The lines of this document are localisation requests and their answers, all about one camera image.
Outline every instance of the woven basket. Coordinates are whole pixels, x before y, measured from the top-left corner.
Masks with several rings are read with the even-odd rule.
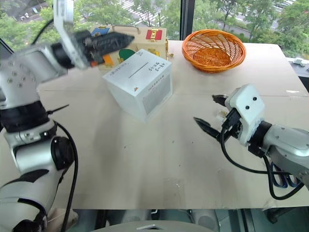
[[[246,57],[246,49],[235,35],[207,29],[187,36],[183,56],[199,70],[219,73],[240,65]]]

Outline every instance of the window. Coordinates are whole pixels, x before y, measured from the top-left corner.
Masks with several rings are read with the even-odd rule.
[[[278,44],[287,57],[309,59],[308,0],[196,0],[193,31],[220,29],[245,43]]]
[[[76,0],[74,29],[90,30],[94,25],[136,25],[165,27],[168,38],[179,39],[181,0]],[[2,0],[0,37],[14,50],[32,43],[40,29],[53,18],[52,0]],[[54,43],[59,35],[53,25],[39,42]]]

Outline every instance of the small white object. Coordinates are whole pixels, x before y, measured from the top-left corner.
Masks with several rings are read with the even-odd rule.
[[[171,63],[144,49],[103,78],[120,107],[143,122],[172,95]]]
[[[305,64],[303,63],[303,59],[302,58],[299,58],[299,57],[296,57],[293,61],[294,64],[299,64],[300,66],[304,67]]]
[[[222,124],[227,116],[227,112],[220,110],[217,114],[216,114],[216,119],[219,120],[219,122]]]

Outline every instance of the table surface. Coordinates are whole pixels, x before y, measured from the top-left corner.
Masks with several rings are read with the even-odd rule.
[[[309,130],[309,97],[277,45],[245,44],[247,57],[238,67],[217,74],[196,70],[181,54],[181,41],[170,41],[173,95],[147,124],[125,113],[93,68],[72,70],[39,87],[46,109],[69,107],[52,118],[73,136],[79,173],[73,208],[270,208],[309,205],[303,188],[276,201],[267,176],[230,164],[220,145],[205,134],[194,116],[220,128],[216,114],[224,108],[211,94],[228,94],[253,83],[266,105],[270,123]],[[230,156],[247,167],[265,170],[263,160],[230,139]],[[0,185],[19,177],[3,136],[0,137]],[[71,167],[58,188],[55,207],[65,207]],[[287,192],[276,188],[278,195]]]

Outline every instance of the wire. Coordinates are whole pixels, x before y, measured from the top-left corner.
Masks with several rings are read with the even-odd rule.
[[[276,199],[276,200],[286,200],[286,199],[292,197],[293,195],[295,195],[304,186],[304,183],[300,183],[295,189],[290,191],[288,194],[286,194],[284,196],[281,196],[281,197],[276,196],[275,192],[274,192],[273,179],[272,179],[273,177],[271,175],[271,169],[270,169],[270,165],[269,165],[268,159],[267,159],[266,156],[263,156],[262,158],[263,158],[263,160],[265,162],[266,169],[267,169],[269,192],[270,192],[270,195],[274,199]]]
[[[221,133],[220,133],[220,145],[221,145],[222,152],[223,152],[224,156],[227,158],[227,160],[230,161],[232,164],[234,164],[236,167],[241,168],[242,170],[248,171],[250,173],[268,174],[267,171],[258,171],[258,170],[254,170],[254,169],[251,169],[251,168],[244,167],[244,166],[236,163],[235,161],[233,161],[231,159],[231,157],[228,155],[226,148],[225,148],[224,134],[225,134],[226,130],[227,129],[225,127],[222,127],[222,130],[221,130]],[[287,173],[287,172],[272,172],[272,173],[273,174],[290,174],[290,173]]]
[[[69,214],[70,214],[70,209],[71,209],[71,206],[72,206],[72,200],[73,200],[73,194],[74,194],[74,190],[75,190],[76,180],[77,180],[78,156],[77,156],[77,149],[76,149],[75,142],[74,142],[72,136],[70,135],[70,133],[61,124],[59,124],[56,121],[55,121],[55,123],[58,127],[60,127],[63,130],[63,132],[65,132],[65,134],[69,138],[69,141],[72,144],[73,153],[74,153],[74,174],[73,174],[72,186],[71,186],[71,190],[70,190],[70,194],[69,194],[66,213],[64,215],[64,219],[63,219],[63,223],[62,223],[62,227],[61,227],[61,232],[65,232],[66,227],[67,227],[67,223],[68,223]]]
[[[39,34],[35,37],[35,39],[33,40],[33,42],[31,43],[31,45],[34,45],[37,40],[39,39],[39,37],[41,36],[41,34],[44,32],[44,30],[54,21],[54,19],[52,18],[51,20],[49,20],[44,27],[42,27],[42,29],[39,31]]]
[[[65,212],[64,212],[63,214],[58,215],[57,217],[54,217],[54,218],[50,219],[49,221],[47,221],[47,223],[49,223],[49,222],[51,222],[51,221],[53,221],[53,220],[55,220],[55,219],[61,217],[61,216],[64,215],[64,214],[65,214]]]

